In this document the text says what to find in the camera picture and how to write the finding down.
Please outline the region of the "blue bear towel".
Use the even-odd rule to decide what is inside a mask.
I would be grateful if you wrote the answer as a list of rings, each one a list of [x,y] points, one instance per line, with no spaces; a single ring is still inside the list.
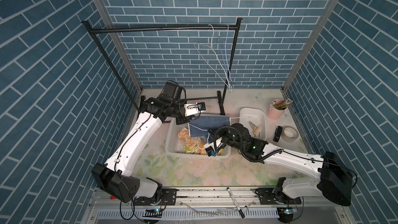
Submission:
[[[189,136],[191,138],[203,138],[207,143],[212,143],[213,138],[208,131],[230,124],[230,117],[218,115],[201,116],[189,122]]]

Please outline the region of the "orange bunny towel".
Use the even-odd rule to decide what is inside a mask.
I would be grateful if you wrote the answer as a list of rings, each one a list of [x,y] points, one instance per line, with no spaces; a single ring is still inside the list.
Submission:
[[[204,145],[206,141],[202,137],[191,137],[189,135],[189,130],[186,128],[182,128],[182,130],[178,133],[178,138],[180,141],[185,143],[186,153],[196,154],[196,155],[205,155],[206,151]]]

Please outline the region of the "white wire hanger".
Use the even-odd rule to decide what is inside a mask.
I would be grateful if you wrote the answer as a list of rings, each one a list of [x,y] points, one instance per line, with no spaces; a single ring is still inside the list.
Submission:
[[[224,83],[224,85],[226,86],[227,80],[226,80],[225,73],[224,73],[224,71],[223,71],[223,69],[222,69],[222,66],[221,66],[221,53],[220,53],[220,51],[217,52],[217,51],[214,49],[214,45],[213,45],[213,40],[214,40],[214,37],[215,37],[215,28],[214,28],[214,26],[213,26],[212,24],[209,24],[209,26],[210,26],[211,29],[212,29],[212,36],[211,36],[211,38],[210,38],[210,44],[200,44],[200,43],[192,43],[192,44],[193,44],[194,48],[196,49],[196,51],[198,52],[199,57],[202,58],[202,59],[205,61],[205,63],[215,72],[216,76],[217,76],[218,78],[220,78],[220,79],[222,80],[222,82]],[[221,67],[221,69],[222,69],[222,72],[223,72],[223,74],[224,74],[223,76],[221,76],[221,75],[217,72],[217,70],[216,70],[215,68],[213,68],[213,67],[209,64],[208,60],[205,59],[205,58],[203,57],[202,53],[200,52],[200,47],[205,47],[205,48],[207,48],[207,49],[210,51],[210,54],[211,54],[212,56],[214,56],[214,58],[215,58],[216,61],[218,62],[218,65],[219,65],[219,66]]]
[[[234,121],[238,121],[239,117],[230,117],[230,120],[231,120],[231,124],[232,124]]]

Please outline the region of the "light blue wire hanger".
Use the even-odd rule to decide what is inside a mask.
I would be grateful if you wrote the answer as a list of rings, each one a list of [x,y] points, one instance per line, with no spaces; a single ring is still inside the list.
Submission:
[[[227,53],[227,41],[228,41],[228,37],[229,37],[229,32],[230,32],[229,31],[229,26],[227,26],[227,32],[226,32],[225,38],[222,38],[221,37],[221,32],[219,32],[218,49],[219,49],[219,51],[221,53],[221,66],[222,66],[222,69],[223,69],[223,71],[225,73],[226,80],[227,80],[226,86],[227,86],[228,90],[230,92],[232,92],[232,88],[233,88],[232,85],[231,85],[232,80],[231,80],[231,77],[229,75],[230,62],[229,62],[228,53]]]

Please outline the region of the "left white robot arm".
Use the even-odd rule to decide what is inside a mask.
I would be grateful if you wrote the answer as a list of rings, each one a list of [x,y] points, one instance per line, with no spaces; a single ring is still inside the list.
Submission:
[[[161,183],[153,179],[135,178],[133,169],[148,141],[166,118],[172,117],[186,123],[205,110],[204,103],[189,104],[181,98],[182,93],[185,93],[183,87],[175,82],[167,82],[157,98],[142,100],[140,114],[127,137],[104,164],[97,163],[92,169],[92,175],[101,190],[124,203],[140,197],[152,203],[160,201]]]

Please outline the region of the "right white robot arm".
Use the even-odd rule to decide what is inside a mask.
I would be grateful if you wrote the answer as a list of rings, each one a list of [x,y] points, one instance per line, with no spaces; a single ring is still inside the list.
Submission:
[[[219,150],[230,146],[252,163],[271,164],[305,174],[305,178],[280,177],[273,195],[277,202],[304,197],[324,197],[340,206],[351,205],[351,193],[357,174],[349,169],[333,152],[312,155],[278,147],[254,138],[240,123],[224,125],[208,130],[212,142],[205,148],[208,156],[216,156]]]

